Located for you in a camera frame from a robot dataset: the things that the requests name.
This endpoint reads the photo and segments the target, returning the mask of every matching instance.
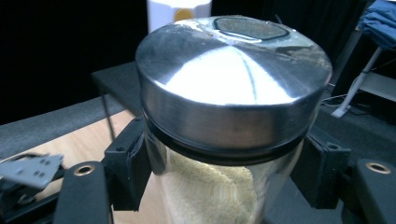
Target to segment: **silver lid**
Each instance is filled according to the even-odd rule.
[[[307,37],[240,16],[168,24],[145,37],[135,62],[150,129],[187,154],[226,160],[299,142],[332,73]]]

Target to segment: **metal lid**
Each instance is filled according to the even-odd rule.
[[[220,164],[294,149],[332,73],[307,37],[240,16],[168,24],[145,37],[135,62],[151,131],[173,150]]]

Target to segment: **wooden surface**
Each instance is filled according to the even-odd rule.
[[[119,134],[134,118],[128,111],[122,111],[111,117],[115,134]],[[84,161],[100,161],[104,157],[105,149],[110,145],[110,131],[106,120],[97,121],[82,129],[68,133],[48,143],[29,149],[26,152],[63,154],[66,168]],[[62,180],[51,183],[39,198],[59,191]],[[157,190],[155,178],[151,176],[145,194],[140,204],[139,212],[114,212],[116,224],[156,224],[164,223],[164,211],[161,195]]]

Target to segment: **aluminum cap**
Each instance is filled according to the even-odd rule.
[[[143,39],[135,62],[151,131],[184,155],[222,164],[294,149],[332,74],[307,37],[240,16],[168,24]]]

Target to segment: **transparent cylinder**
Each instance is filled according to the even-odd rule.
[[[302,148],[300,143],[292,152],[261,164],[220,166],[178,154],[149,131],[146,141],[166,223],[172,224],[262,223]]]

